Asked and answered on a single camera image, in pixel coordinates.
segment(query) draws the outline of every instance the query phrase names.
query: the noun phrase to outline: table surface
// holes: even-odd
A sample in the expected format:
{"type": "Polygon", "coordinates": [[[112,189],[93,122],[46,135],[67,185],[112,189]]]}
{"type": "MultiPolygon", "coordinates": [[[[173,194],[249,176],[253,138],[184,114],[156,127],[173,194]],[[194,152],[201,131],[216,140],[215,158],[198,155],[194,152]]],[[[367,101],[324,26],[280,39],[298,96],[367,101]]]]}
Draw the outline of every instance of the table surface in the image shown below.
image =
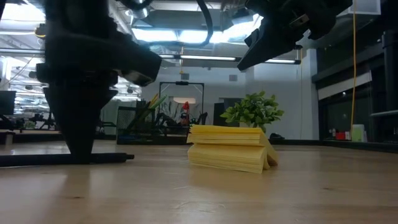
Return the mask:
{"type": "MultiPolygon", "coordinates": [[[[187,149],[96,141],[96,152],[136,159],[0,169],[0,223],[397,223],[397,154],[275,146],[280,166],[260,175],[191,166],[187,149]]],[[[62,142],[0,146],[67,152],[62,142]]]]}

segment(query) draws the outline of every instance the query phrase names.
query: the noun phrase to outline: red object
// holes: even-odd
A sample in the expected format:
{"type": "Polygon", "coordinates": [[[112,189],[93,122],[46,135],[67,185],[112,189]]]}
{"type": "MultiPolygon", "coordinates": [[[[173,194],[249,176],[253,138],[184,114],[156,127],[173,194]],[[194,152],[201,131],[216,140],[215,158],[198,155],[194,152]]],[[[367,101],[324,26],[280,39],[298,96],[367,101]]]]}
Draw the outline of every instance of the red object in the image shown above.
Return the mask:
{"type": "Polygon", "coordinates": [[[184,105],[182,106],[182,109],[189,110],[189,103],[185,102],[184,105]]]}
{"type": "Polygon", "coordinates": [[[346,139],[346,133],[336,133],[336,139],[337,140],[345,140],[346,139]]]}
{"type": "Polygon", "coordinates": [[[184,105],[182,105],[182,109],[184,109],[187,113],[186,120],[181,122],[182,124],[189,126],[189,103],[186,101],[184,105]]]}

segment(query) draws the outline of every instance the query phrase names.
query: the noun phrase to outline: green leaves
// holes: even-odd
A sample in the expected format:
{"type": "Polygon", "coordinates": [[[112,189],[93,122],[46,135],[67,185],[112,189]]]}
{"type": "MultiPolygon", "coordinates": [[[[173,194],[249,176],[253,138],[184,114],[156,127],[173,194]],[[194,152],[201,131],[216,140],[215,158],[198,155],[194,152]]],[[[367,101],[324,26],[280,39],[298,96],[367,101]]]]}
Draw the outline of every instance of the green leaves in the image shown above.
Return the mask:
{"type": "Polygon", "coordinates": [[[280,121],[284,114],[284,111],[277,109],[279,104],[275,102],[276,96],[265,98],[265,95],[265,91],[246,95],[245,99],[235,103],[234,107],[229,107],[221,117],[226,118],[227,123],[246,123],[248,126],[260,127],[265,132],[265,124],[280,121]]]}
{"type": "Polygon", "coordinates": [[[262,119],[259,116],[256,116],[256,124],[262,123],[262,119]]]}
{"type": "Polygon", "coordinates": [[[225,112],[225,113],[221,114],[220,117],[222,117],[222,118],[230,118],[230,117],[232,117],[232,116],[231,116],[230,113],[225,112]]]}
{"type": "Polygon", "coordinates": [[[234,110],[234,108],[233,108],[232,106],[230,106],[229,108],[227,108],[227,109],[225,110],[225,112],[227,112],[227,113],[232,113],[233,110],[234,110]]]}
{"type": "Polygon", "coordinates": [[[276,116],[282,116],[283,114],[285,113],[285,111],[282,111],[282,110],[278,110],[278,111],[276,111],[276,116]]]}

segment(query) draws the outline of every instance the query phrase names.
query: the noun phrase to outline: stack of paper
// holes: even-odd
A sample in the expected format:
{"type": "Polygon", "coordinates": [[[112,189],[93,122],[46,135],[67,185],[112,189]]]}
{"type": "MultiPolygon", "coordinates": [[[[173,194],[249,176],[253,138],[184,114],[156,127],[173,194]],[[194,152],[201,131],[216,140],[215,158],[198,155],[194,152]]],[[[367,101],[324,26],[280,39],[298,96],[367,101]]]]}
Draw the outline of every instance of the stack of paper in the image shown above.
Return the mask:
{"type": "Polygon", "coordinates": [[[278,156],[261,128],[194,125],[187,142],[192,164],[262,173],[276,166],[278,156]]]}

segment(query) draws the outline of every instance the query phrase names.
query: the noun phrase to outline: cable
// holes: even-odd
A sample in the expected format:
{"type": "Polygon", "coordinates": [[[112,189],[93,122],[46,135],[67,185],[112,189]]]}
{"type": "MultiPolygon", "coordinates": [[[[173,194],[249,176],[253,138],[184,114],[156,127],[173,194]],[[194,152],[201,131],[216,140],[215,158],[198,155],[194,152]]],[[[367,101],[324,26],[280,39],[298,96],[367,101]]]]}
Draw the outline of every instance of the cable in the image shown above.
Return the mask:
{"type": "Polygon", "coordinates": [[[354,31],[354,87],[353,87],[353,104],[351,105],[351,130],[350,137],[353,140],[354,129],[354,112],[355,112],[355,88],[356,88],[356,0],[353,1],[353,31],[354,31]]]}
{"type": "Polygon", "coordinates": [[[211,20],[211,15],[210,11],[206,6],[206,3],[204,0],[197,0],[197,3],[200,7],[200,10],[203,13],[203,16],[205,17],[206,20],[206,26],[207,26],[207,37],[206,39],[199,44],[192,44],[192,43],[185,43],[185,42],[180,42],[180,41],[155,41],[155,42],[149,42],[146,43],[146,46],[151,46],[151,45],[173,45],[173,46],[186,46],[186,47],[203,47],[206,46],[210,43],[210,39],[213,36],[213,21],[211,20]]]}
{"type": "Polygon", "coordinates": [[[300,140],[303,137],[303,48],[300,49],[300,67],[301,67],[301,125],[300,125],[300,140]]]}
{"type": "MultiPolygon", "coordinates": [[[[181,47],[181,55],[183,55],[184,53],[184,46],[181,47]]],[[[180,74],[182,75],[184,73],[184,71],[182,70],[182,64],[183,64],[183,60],[180,59],[180,74]]]]}
{"type": "Polygon", "coordinates": [[[142,10],[148,7],[154,0],[146,0],[142,3],[135,2],[135,0],[117,0],[131,10],[142,10]]]}
{"type": "Polygon", "coordinates": [[[22,74],[22,72],[24,72],[24,70],[27,68],[27,66],[29,65],[30,61],[32,61],[32,59],[35,57],[35,55],[26,63],[25,66],[23,66],[23,68],[17,73],[15,74],[12,78],[10,78],[10,80],[8,80],[8,82],[4,83],[2,86],[0,86],[0,88],[10,84],[11,81],[15,80],[16,78],[18,78],[18,76],[20,74],[22,74]]]}

